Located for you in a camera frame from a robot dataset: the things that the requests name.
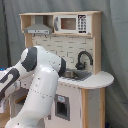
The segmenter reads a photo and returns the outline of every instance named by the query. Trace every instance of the microwave window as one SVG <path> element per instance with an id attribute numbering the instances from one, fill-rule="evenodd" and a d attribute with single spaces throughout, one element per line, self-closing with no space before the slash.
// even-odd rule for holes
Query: microwave window
<path id="1" fill-rule="evenodd" d="M 61 18 L 61 29 L 76 30 L 76 18 Z"/>

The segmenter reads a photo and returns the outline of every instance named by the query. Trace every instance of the sink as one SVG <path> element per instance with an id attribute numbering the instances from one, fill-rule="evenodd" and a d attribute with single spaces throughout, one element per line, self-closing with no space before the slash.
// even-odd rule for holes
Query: sink
<path id="1" fill-rule="evenodd" d="M 91 72 L 75 69 L 66 69 L 65 73 L 62 75 L 63 79 L 83 81 L 92 75 Z"/>

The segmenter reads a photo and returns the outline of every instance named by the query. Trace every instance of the oven door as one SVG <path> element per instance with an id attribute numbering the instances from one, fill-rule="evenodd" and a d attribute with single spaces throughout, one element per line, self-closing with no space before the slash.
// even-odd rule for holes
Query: oven door
<path id="1" fill-rule="evenodd" d="M 78 33 L 78 15 L 55 15 L 55 33 Z"/>

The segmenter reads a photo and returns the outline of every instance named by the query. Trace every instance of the floor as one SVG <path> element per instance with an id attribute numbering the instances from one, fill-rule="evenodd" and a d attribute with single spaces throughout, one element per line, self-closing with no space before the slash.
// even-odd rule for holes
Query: floor
<path id="1" fill-rule="evenodd" d="M 9 107 L 7 108 L 4 114 L 0 114 L 0 128 L 4 128 L 5 124 L 9 120 L 10 110 Z"/>

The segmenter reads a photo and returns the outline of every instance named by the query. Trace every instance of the black cable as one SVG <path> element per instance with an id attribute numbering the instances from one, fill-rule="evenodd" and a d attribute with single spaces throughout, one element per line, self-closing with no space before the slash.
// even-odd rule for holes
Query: black cable
<path id="1" fill-rule="evenodd" d="M 8 67 L 11 67 L 11 54 L 9 47 L 9 38 L 8 38 L 8 27 L 7 27 L 7 19 L 6 19 L 6 10 L 5 10 L 5 1 L 2 0 L 3 6 L 3 16 L 4 16 L 4 26 L 5 26 L 5 37 L 6 37 L 6 48 L 7 48 L 7 58 L 8 58 Z"/>

